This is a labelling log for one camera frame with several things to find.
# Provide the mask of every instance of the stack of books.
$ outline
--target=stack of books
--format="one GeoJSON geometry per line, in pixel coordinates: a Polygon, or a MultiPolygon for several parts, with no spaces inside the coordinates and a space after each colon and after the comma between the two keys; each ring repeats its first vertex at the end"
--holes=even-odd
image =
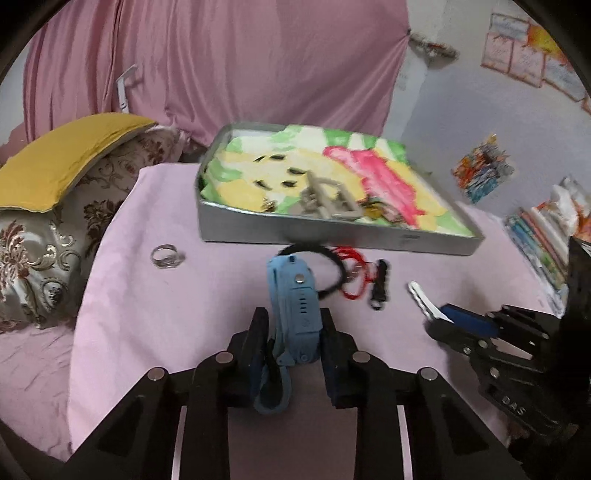
{"type": "Polygon", "coordinates": [[[569,236],[591,240],[590,205],[582,187],[566,177],[554,187],[551,200],[519,209],[505,221],[509,236],[532,265],[559,317],[568,296],[569,236]]]}

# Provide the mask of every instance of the pink curtain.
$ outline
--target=pink curtain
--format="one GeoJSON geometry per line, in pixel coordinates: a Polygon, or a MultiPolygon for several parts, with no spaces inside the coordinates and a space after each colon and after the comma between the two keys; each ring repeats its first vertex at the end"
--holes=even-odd
{"type": "Polygon", "coordinates": [[[25,67],[29,141],[84,115],[131,112],[209,144],[236,121],[379,135],[408,41],[405,0],[71,0],[25,67]]]}

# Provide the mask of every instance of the floral pattern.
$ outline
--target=floral pattern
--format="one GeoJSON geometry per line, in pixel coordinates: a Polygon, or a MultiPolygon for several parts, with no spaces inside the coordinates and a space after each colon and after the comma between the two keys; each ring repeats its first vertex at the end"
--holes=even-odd
{"type": "Polygon", "coordinates": [[[71,322],[96,251],[141,168],[180,155],[181,135],[155,127],[89,169],[51,212],[0,210],[0,333],[71,322]]]}

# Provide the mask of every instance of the white wall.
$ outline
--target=white wall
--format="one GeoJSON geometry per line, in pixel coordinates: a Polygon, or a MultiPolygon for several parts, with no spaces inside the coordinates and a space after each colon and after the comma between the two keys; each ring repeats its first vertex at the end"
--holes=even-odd
{"type": "Polygon", "coordinates": [[[431,65],[402,141],[409,157],[460,200],[450,170],[496,133],[518,175],[478,206],[505,216],[546,200],[565,174],[591,189],[591,115],[549,85],[537,89],[480,67],[493,10],[524,15],[510,0],[447,2],[438,39],[458,48],[460,59],[431,65]]]}
{"type": "Polygon", "coordinates": [[[24,120],[22,107],[22,81],[29,44],[12,64],[4,81],[0,83],[0,145],[8,141],[13,128],[24,120]]]}
{"type": "MultiPolygon", "coordinates": [[[[413,31],[436,39],[441,29],[447,0],[407,0],[408,19],[413,31]]],[[[390,114],[384,125],[385,138],[400,140],[418,101],[419,92],[427,76],[425,58],[407,47],[406,57],[392,95],[390,114]]]]}

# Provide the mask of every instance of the black clip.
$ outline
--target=black clip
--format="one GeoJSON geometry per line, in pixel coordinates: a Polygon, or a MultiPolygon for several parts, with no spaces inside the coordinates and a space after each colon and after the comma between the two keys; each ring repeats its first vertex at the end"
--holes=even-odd
{"type": "Polygon", "coordinates": [[[388,301],[386,294],[386,280],[388,279],[388,263],[385,260],[378,260],[375,274],[374,287],[371,291],[369,305],[374,310],[382,310],[384,303],[388,301]]]}

